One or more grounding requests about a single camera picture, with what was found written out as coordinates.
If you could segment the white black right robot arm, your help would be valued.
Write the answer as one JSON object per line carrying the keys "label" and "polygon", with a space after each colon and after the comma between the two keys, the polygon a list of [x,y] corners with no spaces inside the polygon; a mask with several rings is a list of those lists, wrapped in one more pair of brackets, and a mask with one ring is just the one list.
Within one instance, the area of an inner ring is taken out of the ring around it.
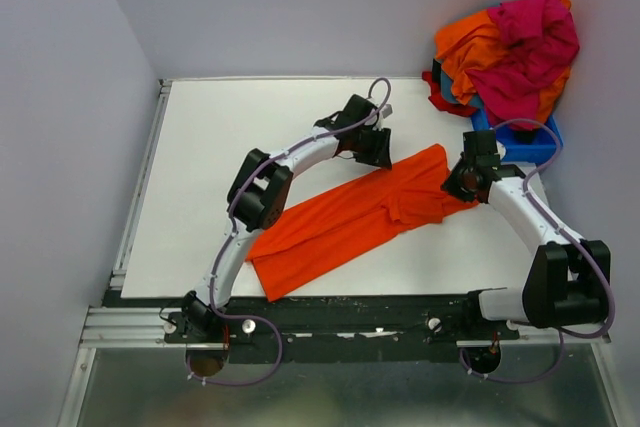
{"label": "white black right robot arm", "polygon": [[532,255],[524,285],[471,291],[460,326],[480,339],[497,321],[566,332],[574,325],[607,327],[614,318],[611,252],[569,228],[531,189],[532,176],[502,162],[493,130],[466,132],[458,162],[442,189],[463,202],[491,206]]}

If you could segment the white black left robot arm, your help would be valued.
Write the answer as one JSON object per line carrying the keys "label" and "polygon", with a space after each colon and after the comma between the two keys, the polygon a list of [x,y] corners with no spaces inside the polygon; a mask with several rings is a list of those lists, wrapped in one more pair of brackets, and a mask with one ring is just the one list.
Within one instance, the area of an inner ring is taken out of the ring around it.
{"label": "white black left robot arm", "polygon": [[214,340],[222,327],[221,310],[251,247],[284,213],[291,184],[315,165],[343,152],[364,165],[389,169],[392,114],[389,98],[375,102],[352,95],[345,107],[317,120],[302,139],[283,149],[251,150],[227,194],[227,228],[209,271],[182,299],[188,331],[201,342]]}

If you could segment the bright orange t shirt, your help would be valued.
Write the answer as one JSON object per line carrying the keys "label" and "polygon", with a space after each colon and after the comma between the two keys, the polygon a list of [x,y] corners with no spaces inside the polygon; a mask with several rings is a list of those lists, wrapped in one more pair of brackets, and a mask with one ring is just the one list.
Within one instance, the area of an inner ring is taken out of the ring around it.
{"label": "bright orange t shirt", "polygon": [[247,256],[270,302],[400,234],[475,207],[441,189],[449,176],[434,144],[287,209]]}

